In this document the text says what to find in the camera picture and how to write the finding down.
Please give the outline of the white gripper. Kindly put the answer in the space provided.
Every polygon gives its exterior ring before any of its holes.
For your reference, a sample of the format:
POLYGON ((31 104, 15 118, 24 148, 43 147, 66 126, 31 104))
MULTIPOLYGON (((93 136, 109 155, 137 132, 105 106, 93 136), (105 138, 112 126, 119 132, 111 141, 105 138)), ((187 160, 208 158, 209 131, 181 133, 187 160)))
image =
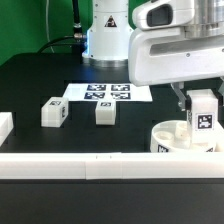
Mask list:
MULTIPOLYGON (((132 13, 129 79, 137 86, 172 83, 182 111, 184 81, 224 76, 224 0, 150 0, 132 13)), ((224 104, 224 81, 217 98, 224 104)))

